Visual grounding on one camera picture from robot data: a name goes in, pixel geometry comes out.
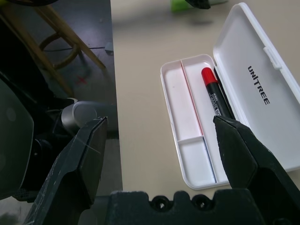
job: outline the screw hole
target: screw hole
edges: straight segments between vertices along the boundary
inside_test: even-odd
[[[192,203],[197,209],[201,211],[211,210],[213,208],[212,200],[210,200],[205,195],[194,196],[192,199]]]
[[[156,211],[166,212],[172,207],[173,203],[169,201],[165,196],[156,196],[150,202],[150,205]]]

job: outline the beige table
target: beige table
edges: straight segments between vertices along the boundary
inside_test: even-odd
[[[202,53],[212,56],[224,21],[239,2],[172,14],[169,0],[111,0],[124,190],[145,191],[150,199],[156,195],[172,199],[178,190],[212,197],[218,188],[229,188],[195,191],[183,181],[160,68]],[[300,82],[300,1],[245,2]],[[289,174],[300,187],[300,172]]]

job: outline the dark floor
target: dark floor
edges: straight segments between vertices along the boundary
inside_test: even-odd
[[[52,7],[87,46],[105,47],[108,42],[113,42],[110,0],[59,0]],[[38,43],[54,33],[32,8],[14,5],[14,10],[22,18],[27,31]],[[46,49],[58,50],[63,48],[69,48],[69,46],[62,39],[59,39],[51,43]],[[59,73],[73,89],[77,99],[116,105],[113,55],[107,54],[104,49],[93,49],[92,51],[106,65],[107,72],[105,74],[84,54],[83,57],[77,57],[68,66],[60,69]],[[66,50],[47,52],[47,55],[52,62],[57,62],[69,53],[70,50]],[[56,81],[49,79],[46,71],[42,71],[42,73],[50,89],[58,97],[66,97]],[[104,165],[97,195],[109,195],[114,190],[122,190],[120,144],[117,139],[106,142]],[[19,223],[22,224],[30,206],[31,204],[17,202],[13,198],[1,200],[0,216],[6,212],[15,214]]]

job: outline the red marker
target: red marker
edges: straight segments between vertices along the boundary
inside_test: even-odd
[[[216,80],[211,68],[206,67],[201,72],[204,84],[206,86],[206,90],[210,97],[210,101],[216,115],[226,116],[228,118],[232,118],[231,113],[228,109],[227,103],[223,97],[221,89],[218,85],[218,81]]]

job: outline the red cap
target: red cap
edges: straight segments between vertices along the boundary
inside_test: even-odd
[[[213,83],[213,82],[215,82],[215,83],[218,82],[216,80],[211,68],[209,68],[209,67],[204,68],[202,70],[201,74],[202,74],[205,86],[207,86],[208,84]]]

